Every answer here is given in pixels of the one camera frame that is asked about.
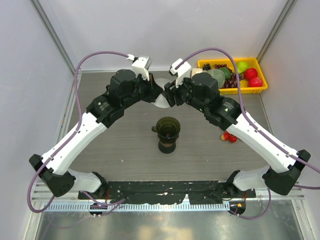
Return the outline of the white paper coffee filter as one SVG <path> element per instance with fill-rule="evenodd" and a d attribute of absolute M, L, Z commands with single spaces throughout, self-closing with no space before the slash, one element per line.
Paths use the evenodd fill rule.
<path fill-rule="evenodd" d="M 163 90 L 165 90 L 165 85 L 167 83 L 170 83 L 170 81 L 166 78 L 157 78 L 155 80 L 155 83 L 161 87 Z M 162 109 L 166 109 L 169 108 L 170 105 L 167 101 L 167 99 L 163 96 L 163 94 L 161 93 L 155 100 L 155 102 L 153 103 L 156 107 L 158 108 L 162 108 Z"/>

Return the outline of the dark green glass dripper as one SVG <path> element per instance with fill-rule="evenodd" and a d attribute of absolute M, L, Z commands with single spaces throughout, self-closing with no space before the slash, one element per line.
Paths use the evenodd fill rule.
<path fill-rule="evenodd" d="M 179 138 L 181 124 L 176 118 L 165 116 L 160 118 L 155 126 L 151 127 L 151 131 L 157 134 L 163 145 L 173 145 Z"/>

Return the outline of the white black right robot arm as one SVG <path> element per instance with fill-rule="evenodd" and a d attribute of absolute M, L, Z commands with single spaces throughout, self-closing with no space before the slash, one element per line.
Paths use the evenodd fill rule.
<path fill-rule="evenodd" d="M 288 195 L 311 157 L 308 151 L 297 151 L 279 141 L 248 112 L 242 112 L 237 101 L 222 96 L 217 80 L 208 73 L 186 77 L 179 86 L 167 83 L 164 96 L 171 106 L 187 104 L 200 111 L 210 124 L 236 136 L 267 162 L 267 166 L 259 169 L 234 171 L 226 185 L 232 197 L 264 187 L 279 195 Z"/>

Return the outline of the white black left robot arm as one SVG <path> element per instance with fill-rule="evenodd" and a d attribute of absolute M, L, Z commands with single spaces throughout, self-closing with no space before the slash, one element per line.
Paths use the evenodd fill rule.
<path fill-rule="evenodd" d="M 132 70 L 119 70 L 110 79 L 106 92 L 94 98 L 77 125 L 51 150 L 34 154 L 29 162 L 55 197 L 69 191 L 86 191 L 102 199 L 107 193 L 106 180 L 97 172 L 84 173 L 69 167 L 76 157 L 98 135 L 124 116 L 125 109 L 139 101 L 154 103 L 163 93 L 154 80 L 144 80 Z"/>

